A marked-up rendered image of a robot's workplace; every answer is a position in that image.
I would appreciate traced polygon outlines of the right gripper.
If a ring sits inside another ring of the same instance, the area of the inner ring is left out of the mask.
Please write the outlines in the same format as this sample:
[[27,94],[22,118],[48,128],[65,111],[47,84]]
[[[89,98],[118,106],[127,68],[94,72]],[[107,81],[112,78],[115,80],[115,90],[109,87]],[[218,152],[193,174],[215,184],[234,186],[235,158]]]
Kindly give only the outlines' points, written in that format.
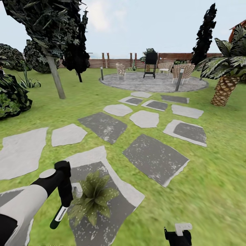
[[165,238],[169,240],[170,246],[179,246],[181,243],[187,243],[192,246],[191,235],[189,231],[182,231],[183,236],[177,236],[176,232],[167,232],[166,227],[164,227]]

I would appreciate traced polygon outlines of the insectifuge atomizer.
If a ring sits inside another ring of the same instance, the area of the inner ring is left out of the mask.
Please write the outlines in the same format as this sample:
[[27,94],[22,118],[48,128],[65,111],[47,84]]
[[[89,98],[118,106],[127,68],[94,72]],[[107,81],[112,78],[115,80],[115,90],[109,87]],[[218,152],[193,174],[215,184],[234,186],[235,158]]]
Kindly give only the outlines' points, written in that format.
[[58,212],[56,213],[54,219],[52,220],[52,222],[50,224],[51,229],[56,229],[58,227],[58,225],[61,222],[63,216],[65,215],[67,209],[68,209],[68,207],[66,204],[61,205],[61,207],[59,208]]

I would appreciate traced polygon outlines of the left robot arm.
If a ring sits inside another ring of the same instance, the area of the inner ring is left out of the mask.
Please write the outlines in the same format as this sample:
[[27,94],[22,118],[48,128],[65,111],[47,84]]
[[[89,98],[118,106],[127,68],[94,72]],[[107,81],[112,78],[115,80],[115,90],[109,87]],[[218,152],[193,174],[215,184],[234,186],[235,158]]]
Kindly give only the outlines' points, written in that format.
[[48,169],[39,175],[20,194],[0,207],[0,246],[13,246],[26,229],[32,218],[44,204],[46,199],[58,187],[62,205],[70,206],[76,197],[82,197],[80,183],[71,183],[71,167],[67,161],[54,164],[54,169]]

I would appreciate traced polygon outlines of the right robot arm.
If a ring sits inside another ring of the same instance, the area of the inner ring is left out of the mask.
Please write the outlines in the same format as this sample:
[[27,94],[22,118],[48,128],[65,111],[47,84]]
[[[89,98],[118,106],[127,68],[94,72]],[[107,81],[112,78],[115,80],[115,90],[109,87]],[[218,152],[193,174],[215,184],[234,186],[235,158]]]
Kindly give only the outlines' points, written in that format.
[[170,246],[192,246],[191,235],[188,230],[192,229],[190,223],[176,223],[175,232],[167,232],[164,227],[165,238],[169,240]]

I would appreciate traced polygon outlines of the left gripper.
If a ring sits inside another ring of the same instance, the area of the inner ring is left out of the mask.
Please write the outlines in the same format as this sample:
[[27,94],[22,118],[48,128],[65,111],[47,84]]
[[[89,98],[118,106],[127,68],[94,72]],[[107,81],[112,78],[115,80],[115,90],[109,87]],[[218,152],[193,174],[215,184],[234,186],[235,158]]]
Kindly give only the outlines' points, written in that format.
[[71,182],[67,186],[58,187],[58,193],[59,193],[62,205],[66,204],[67,207],[69,207],[71,204],[71,201],[73,200]]

